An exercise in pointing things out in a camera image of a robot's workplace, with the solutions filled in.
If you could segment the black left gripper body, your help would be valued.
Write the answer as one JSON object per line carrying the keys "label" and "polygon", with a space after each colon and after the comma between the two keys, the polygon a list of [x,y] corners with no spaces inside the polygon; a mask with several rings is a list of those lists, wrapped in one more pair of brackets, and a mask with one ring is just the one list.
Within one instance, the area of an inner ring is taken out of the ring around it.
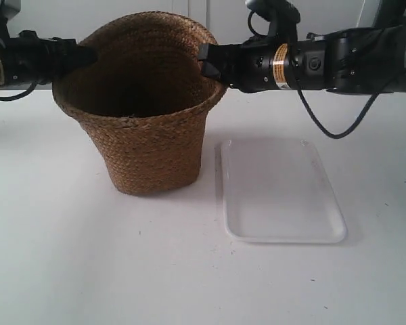
{"label": "black left gripper body", "polygon": [[2,42],[5,84],[50,83],[76,48],[75,39],[43,39],[33,30],[23,30],[17,37]]}

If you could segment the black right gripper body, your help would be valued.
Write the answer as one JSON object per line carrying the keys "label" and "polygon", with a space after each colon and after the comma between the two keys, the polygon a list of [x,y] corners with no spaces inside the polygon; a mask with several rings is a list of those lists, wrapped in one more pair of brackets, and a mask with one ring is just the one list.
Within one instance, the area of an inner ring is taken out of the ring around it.
{"label": "black right gripper body", "polygon": [[233,89],[243,93],[290,90],[286,43],[247,43],[232,45],[223,76]]}

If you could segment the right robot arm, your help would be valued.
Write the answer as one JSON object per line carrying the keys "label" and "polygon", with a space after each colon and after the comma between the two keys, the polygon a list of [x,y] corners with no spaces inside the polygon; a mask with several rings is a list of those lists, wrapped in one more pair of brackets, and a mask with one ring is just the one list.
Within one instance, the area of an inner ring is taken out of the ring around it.
{"label": "right robot arm", "polygon": [[383,28],[349,28],[298,40],[299,11],[289,1],[247,1],[269,22],[242,44],[199,46],[204,77],[244,93],[328,90],[371,95],[406,93],[406,17]]}

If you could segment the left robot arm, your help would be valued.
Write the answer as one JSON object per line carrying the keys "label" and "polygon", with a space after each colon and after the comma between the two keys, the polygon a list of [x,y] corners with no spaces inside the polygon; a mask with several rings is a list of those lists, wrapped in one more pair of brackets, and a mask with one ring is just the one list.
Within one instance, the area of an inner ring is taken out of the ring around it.
{"label": "left robot arm", "polygon": [[32,91],[97,61],[96,51],[75,39],[44,39],[33,30],[11,37],[7,23],[20,10],[20,1],[0,1],[0,88],[28,84]]}

